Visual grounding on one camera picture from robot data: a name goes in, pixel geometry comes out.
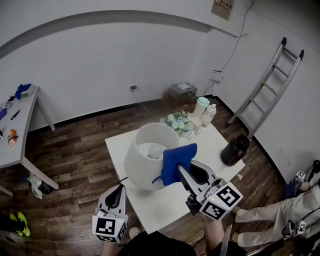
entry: table leg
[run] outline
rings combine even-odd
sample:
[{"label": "table leg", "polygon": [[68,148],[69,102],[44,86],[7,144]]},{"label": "table leg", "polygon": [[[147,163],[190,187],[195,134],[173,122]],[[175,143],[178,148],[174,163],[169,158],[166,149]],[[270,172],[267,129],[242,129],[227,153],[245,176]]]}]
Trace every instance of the table leg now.
[{"label": "table leg", "polygon": [[10,197],[13,197],[12,192],[10,192],[9,190],[6,190],[3,186],[0,186],[0,191],[2,191],[3,193],[7,194]]},{"label": "table leg", "polygon": [[55,183],[52,179],[50,179],[47,175],[45,175],[42,171],[40,171],[37,167],[35,167],[26,157],[22,158],[21,164],[27,168],[31,173],[37,176],[40,180],[44,181],[54,189],[59,189],[59,185]]},{"label": "table leg", "polygon": [[48,112],[46,111],[46,108],[45,108],[45,105],[44,105],[44,102],[42,100],[42,97],[41,97],[41,92],[39,91],[39,95],[38,95],[38,98],[36,99],[39,106],[40,106],[40,109],[42,111],[42,114],[44,116],[44,119],[46,120],[46,122],[48,123],[48,125],[50,126],[51,130],[54,132],[56,130],[56,127],[52,121],[52,119],[50,118],[50,116],[48,115]]}]

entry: ladder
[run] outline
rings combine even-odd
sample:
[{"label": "ladder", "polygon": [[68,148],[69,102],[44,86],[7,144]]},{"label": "ladder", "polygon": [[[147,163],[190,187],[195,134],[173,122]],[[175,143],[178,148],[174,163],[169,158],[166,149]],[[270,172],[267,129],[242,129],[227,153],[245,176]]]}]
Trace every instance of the ladder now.
[{"label": "ladder", "polygon": [[[295,55],[293,52],[291,52],[290,50],[288,50],[285,46],[287,44],[287,39],[284,37],[281,41],[280,47],[277,50],[271,64],[269,65],[269,67],[267,68],[266,72],[264,73],[264,75],[262,76],[261,81],[259,82],[259,84],[257,85],[257,87],[254,89],[254,91],[251,93],[251,95],[247,98],[247,100],[242,104],[242,106],[238,109],[238,111],[231,117],[231,119],[225,124],[225,126],[229,126],[231,125],[237,118],[239,118],[243,124],[247,127],[248,129],[248,136],[247,138],[250,140],[252,138],[252,136],[256,133],[256,131],[260,128],[260,126],[263,124],[263,122],[267,119],[267,117],[269,116],[269,114],[271,113],[271,111],[274,109],[274,107],[276,106],[276,104],[278,103],[278,101],[280,100],[280,98],[282,97],[282,95],[284,94],[285,90],[287,89],[289,83],[291,82],[293,76],[295,75],[301,60],[304,57],[305,51],[302,50],[300,55],[297,56]],[[289,73],[286,73],[283,69],[281,69],[279,66],[277,66],[277,63],[281,57],[281,54],[283,52],[286,52],[287,54],[289,54],[292,58],[295,59],[295,63],[292,67],[292,69],[290,70]],[[279,91],[275,91],[273,88],[271,88],[269,85],[267,85],[267,80],[270,77],[270,75],[272,74],[272,72],[277,69],[278,71],[280,71],[285,77],[286,80],[282,86],[282,88]],[[261,89],[265,87],[267,88],[272,94],[274,94],[274,99],[271,102],[271,106],[264,111],[255,101],[255,97],[257,96],[257,94],[261,91]],[[255,125],[255,127],[251,127],[246,120],[243,118],[242,113],[244,112],[244,110],[249,106],[249,104],[252,103],[253,105],[255,105],[255,107],[262,113],[262,116],[260,118],[260,120],[257,122],[257,124]]]}]

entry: blue object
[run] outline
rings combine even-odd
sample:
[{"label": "blue object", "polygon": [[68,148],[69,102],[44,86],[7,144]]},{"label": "blue object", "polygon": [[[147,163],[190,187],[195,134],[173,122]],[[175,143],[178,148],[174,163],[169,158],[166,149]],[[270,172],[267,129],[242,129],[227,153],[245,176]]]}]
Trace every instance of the blue object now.
[{"label": "blue object", "polygon": [[189,170],[191,160],[197,153],[197,148],[197,144],[193,143],[163,151],[163,166],[161,170],[163,185],[169,186],[170,184],[180,182],[178,165]]},{"label": "blue object", "polygon": [[293,198],[297,193],[296,185],[290,182],[284,185],[284,199]]},{"label": "blue object", "polygon": [[16,90],[15,92],[15,97],[20,100],[21,99],[21,93],[25,92],[26,90],[29,89],[29,87],[31,86],[31,83],[28,83],[28,84],[25,84],[25,85],[22,85],[20,84],[18,86],[18,89]]},{"label": "blue object", "polygon": [[4,116],[7,114],[7,109],[5,108],[5,109],[2,109],[1,111],[0,111],[0,120],[2,119],[2,118],[4,118]]}]

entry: plastic bottle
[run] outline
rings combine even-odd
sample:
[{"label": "plastic bottle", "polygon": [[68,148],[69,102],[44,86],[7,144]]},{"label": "plastic bottle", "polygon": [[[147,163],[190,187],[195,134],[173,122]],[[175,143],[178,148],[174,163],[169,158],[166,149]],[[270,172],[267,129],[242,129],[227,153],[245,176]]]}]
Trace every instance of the plastic bottle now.
[{"label": "plastic bottle", "polygon": [[206,108],[209,106],[210,101],[205,97],[199,97],[196,101],[196,105],[192,116],[195,118],[201,118],[201,115],[205,112]]},{"label": "plastic bottle", "polygon": [[209,105],[201,116],[202,127],[208,127],[216,113],[216,104]]}]

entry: white table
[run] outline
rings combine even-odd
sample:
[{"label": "white table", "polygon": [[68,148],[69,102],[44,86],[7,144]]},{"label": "white table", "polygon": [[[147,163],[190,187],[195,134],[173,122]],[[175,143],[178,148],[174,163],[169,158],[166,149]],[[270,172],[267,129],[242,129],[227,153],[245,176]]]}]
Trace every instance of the white table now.
[{"label": "white table", "polygon": [[[119,180],[127,177],[124,159],[137,131],[130,131],[105,140]],[[245,166],[242,160],[231,167],[222,163],[220,152],[228,143],[212,124],[202,128],[202,132],[190,141],[180,138],[180,146],[191,143],[197,143],[198,146],[194,160],[211,167],[217,177],[223,178],[226,182],[229,182]],[[186,205],[190,194],[181,182],[155,191],[140,189],[129,179],[123,180],[122,184],[125,185],[127,197],[148,234],[164,228],[190,212]]]},{"label": "white table", "polygon": [[[42,173],[25,157],[25,146],[28,128],[36,101],[39,104],[43,116],[49,124],[51,130],[56,130],[50,116],[45,110],[44,102],[41,99],[38,86],[35,87],[30,97],[22,98],[20,100],[15,98],[12,107],[7,109],[6,116],[0,120],[0,130],[2,131],[4,137],[4,140],[0,139],[0,169],[16,164],[22,164],[39,179],[49,184],[54,189],[58,189],[59,185],[57,183],[55,183],[52,179]],[[20,110],[20,113],[13,120],[11,120],[11,117],[18,110]],[[12,147],[8,146],[7,140],[7,135],[10,133],[10,129],[14,129],[18,135],[17,142]],[[6,193],[9,196],[13,196],[10,191],[6,190],[3,187],[0,187],[0,191]]]}]

